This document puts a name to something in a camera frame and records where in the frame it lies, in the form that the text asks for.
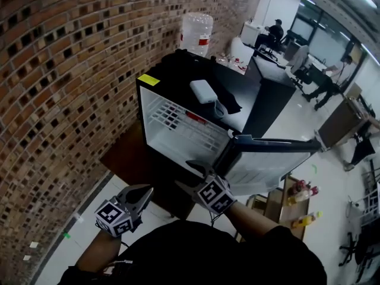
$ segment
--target brick wall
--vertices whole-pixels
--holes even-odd
[[[136,120],[135,78],[178,47],[181,15],[214,17],[217,53],[258,0],[0,3],[0,280],[23,284],[105,173]]]

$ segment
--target white wall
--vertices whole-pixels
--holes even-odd
[[[272,26],[274,20],[281,19],[284,34],[290,30],[301,0],[260,0],[254,22],[263,26]]]
[[[354,78],[354,82],[362,89],[362,96],[372,105],[376,118],[380,118],[380,66],[367,56],[362,67]]]

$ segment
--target cable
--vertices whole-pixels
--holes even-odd
[[[215,103],[215,104],[214,104],[215,115],[216,115],[217,117],[219,117],[219,118],[223,118],[223,116],[224,116],[223,105],[220,103],[219,100],[214,101],[214,103]]]
[[[216,221],[217,219],[219,219],[219,217],[221,217],[221,215],[222,215],[223,213],[218,214],[217,216],[215,216],[215,214],[213,213],[214,217],[213,217],[213,215],[211,215],[211,212],[210,212],[210,211],[209,211],[208,213],[210,214],[211,227],[213,228],[213,227],[214,227],[214,223],[215,223],[215,221]]]

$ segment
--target white floor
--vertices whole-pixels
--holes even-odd
[[[309,85],[305,87],[305,91],[310,93],[314,88],[315,85]],[[315,102],[308,103],[297,90],[265,137],[308,140],[314,136],[314,130],[323,124],[339,102],[338,97],[333,97],[326,106],[316,112],[313,110]],[[357,225],[349,223],[346,218],[348,196],[356,200],[364,193],[360,175],[364,164],[349,173],[344,172],[342,168],[341,159],[350,160],[353,149],[354,144],[350,142],[339,149],[317,153],[293,172],[296,178],[312,181],[314,185],[321,187],[320,193],[311,198],[309,212],[323,211],[323,216],[307,227],[304,241],[323,263],[328,275],[328,284],[354,283],[356,269],[354,261],[344,268],[338,267],[343,258],[338,247],[346,242],[349,230],[357,233]],[[117,194],[125,185],[126,183],[117,176],[110,180],[69,231],[71,237],[65,238],[50,258],[37,285],[57,284],[67,267],[75,264],[98,232],[98,228],[94,225],[95,209],[103,200],[108,200]],[[143,213],[142,220],[143,224],[135,233],[123,235],[125,243],[130,245],[156,227],[170,223],[174,219],[170,218],[168,212],[151,203]],[[208,213],[198,205],[192,210],[188,220],[210,223]],[[218,219],[215,227],[235,235],[235,229],[225,217]]]

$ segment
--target open fridge door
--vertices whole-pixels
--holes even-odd
[[[237,135],[216,164],[216,172],[229,181],[233,195],[270,192],[280,179],[307,160],[321,145],[315,140],[252,139]]]

